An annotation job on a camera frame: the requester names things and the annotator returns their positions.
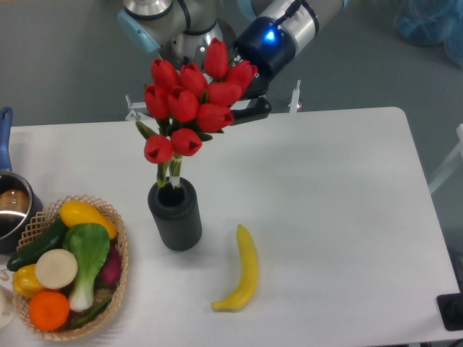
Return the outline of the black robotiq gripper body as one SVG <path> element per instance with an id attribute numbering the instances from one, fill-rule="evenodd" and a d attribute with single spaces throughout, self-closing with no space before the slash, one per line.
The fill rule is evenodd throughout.
<path id="1" fill-rule="evenodd" d="M 229 47 L 232 57 L 248 60 L 258 69 L 244 99 L 266 94 L 272 79 L 295 57 L 294 41 L 284 30 L 275 27 L 274 22 L 270 17 L 258 17 Z"/>

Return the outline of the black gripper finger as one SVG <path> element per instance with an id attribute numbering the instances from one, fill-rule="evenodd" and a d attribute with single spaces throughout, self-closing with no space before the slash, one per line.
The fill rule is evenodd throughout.
<path id="1" fill-rule="evenodd" d="M 231 113 L 234 117 L 233 126 L 265 119 L 271 112 L 271 104 L 268 100 L 260 96 L 258 98 L 248 100 L 248 104 L 243 109 L 232 109 Z"/>

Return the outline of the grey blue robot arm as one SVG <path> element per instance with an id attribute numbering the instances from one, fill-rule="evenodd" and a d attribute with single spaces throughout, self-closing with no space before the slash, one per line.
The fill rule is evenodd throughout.
<path id="1" fill-rule="evenodd" d="M 238 1 L 251 23 L 240 35 L 218 18 L 217 1 L 124 1 L 117 19 L 127 37 L 146 53 L 158 52 L 176 68 L 202 64 L 213 38 L 225 41 L 234 62 L 258 68 L 233 111 L 235 124 L 266 118 L 272 79 L 289 64 L 346 5 L 345 1 Z"/>

